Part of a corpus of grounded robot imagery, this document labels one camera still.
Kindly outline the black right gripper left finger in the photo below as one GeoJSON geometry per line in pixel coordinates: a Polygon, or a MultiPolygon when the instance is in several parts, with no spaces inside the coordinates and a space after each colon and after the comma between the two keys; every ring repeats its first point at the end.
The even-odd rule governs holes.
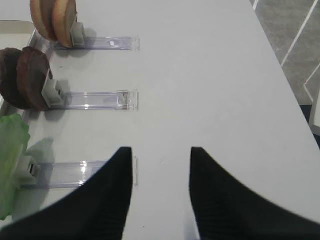
{"type": "Polygon", "coordinates": [[[132,149],[120,147],[89,180],[0,231],[2,240],[120,240],[132,197],[132,149]]]}

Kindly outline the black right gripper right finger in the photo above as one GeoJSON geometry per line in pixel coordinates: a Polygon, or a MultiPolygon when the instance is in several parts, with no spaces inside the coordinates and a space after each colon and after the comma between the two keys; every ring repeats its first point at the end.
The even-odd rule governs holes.
{"type": "Polygon", "coordinates": [[[320,225],[250,190],[202,147],[190,150],[189,195],[202,240],[318,240],[320,225]]]}

